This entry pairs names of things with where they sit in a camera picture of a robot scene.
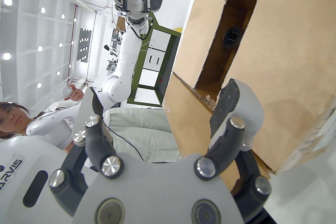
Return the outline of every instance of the metal screw head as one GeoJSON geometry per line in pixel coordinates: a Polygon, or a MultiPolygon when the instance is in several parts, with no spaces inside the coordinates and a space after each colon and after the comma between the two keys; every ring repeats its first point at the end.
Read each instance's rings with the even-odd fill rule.
{"type": "Polygon", "coordinates": [[[85,133],[86,133],[85,130],[78,131],[77,133],[75,133],[73,141],[75,143],[81,143],[85,141],[85,133]]]}
{"type": "Polygon", "coordinates": [[[99,123],[99,116],[92,115],[90,116],[87,121],[85,122],[87,128],[91,128],[96,126],[99,123]]]}
{"type": "Polygon", "coordinates": [[[65,180],[65,174],[63,170],[58,169],[54,171],[49,177],[49,186],[50,187],[58,187],[60,186],[65,180]]]}
{"type": "Polygon", "coordinates": [[[259,176],[256,178],[255,188],[260,194],[263,195],[269,195],[272,191],[270,182],[264,176],[259,176]]]}
{"type": "Polygon", "coordinates": [[[102,172],[105,176],[111,177],[116,175],[121,167],[121,161],[117,156],[110,156],[102,165],[102,172]]]}
{"type": "Polygon", "coordinates": [[[238,129],[245,128],[245,123],[240,117],[231,117],[230,124],[238,129]]]}
{"type": "Polygon", "coordinates": [[[201,157],[196,163],[198,173],[205,178],[211,178],[216,173],[215,165],[212,160],[206,157],[201,157]]]}

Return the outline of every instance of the cardboard hole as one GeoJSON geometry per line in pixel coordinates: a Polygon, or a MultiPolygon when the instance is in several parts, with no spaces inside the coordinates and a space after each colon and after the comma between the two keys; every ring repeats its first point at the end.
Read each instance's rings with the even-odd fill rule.
{"type": "Polygon", "coordinates": [[[243,36],[256,3],[257,0],[227,0],[215,38],[195,87],[196,92],[202,97],[210,95],[211,99],[217,99],[240,45],[239,41],[232,47],[226,48],[223,44],[224,35],[230,28],[235,27],[243,36]]]}

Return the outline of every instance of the camera lens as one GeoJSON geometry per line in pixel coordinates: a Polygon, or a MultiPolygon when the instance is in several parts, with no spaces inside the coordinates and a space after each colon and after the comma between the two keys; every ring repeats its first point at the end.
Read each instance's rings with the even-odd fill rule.
{"type": "Polygon", "coordinates": [[[199,200],[192,209],[193,224],[220,224],[220,213],[210,200],[199,200]]]}

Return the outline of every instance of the white wall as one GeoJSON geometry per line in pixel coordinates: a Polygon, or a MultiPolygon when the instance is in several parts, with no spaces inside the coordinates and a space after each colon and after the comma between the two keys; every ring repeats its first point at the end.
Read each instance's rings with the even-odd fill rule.
{"type": "Polygon", "coordinates": [[[100,50],[100,58],[99,58],[99,67],[98,67],[98,72],[97,76],[95,78],[95,83],[94,86],[97,87],[99,90],[102,87],[102,83],[104,80],[107,78],[108,71],[106,70],[106,65],[108,60],[112,60],[112,55],[105,50],[103,47],[104,45],[110,46],[111,44],[111,38],[112,38],[112,33],[113,29],[116,27],[114,23],[111,22],[112,16],[104,16],[106,21],[105,21],[105,29],[104,29],[104,36],[103,36],[103,41],[102,41],[102,49],[100,50]]]}

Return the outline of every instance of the cardboard box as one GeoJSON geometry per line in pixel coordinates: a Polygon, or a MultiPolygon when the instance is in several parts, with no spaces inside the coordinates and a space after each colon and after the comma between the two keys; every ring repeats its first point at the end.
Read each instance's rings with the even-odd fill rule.
{"type": "MultiPolygon", "coordinates": [[[[202,133],[200,115],[210,115],[232,77],[248,84],[263,105],[253,151],[271,172],[323,152],[336,131],[335,22],[336,0],[194,0],[165,96],[175,137],[188,125],[202,133]],[[225,49],[223,36],[233,26],[242,40],[225,49]],[[202,103],[200,111],[169,100],[186,91],[175,79],[202,103]],[[195,123],[180,118],[187,108],[198,116],[195,123]]],[[[180,141],[188,144],[187,137],[180,141]]]]}

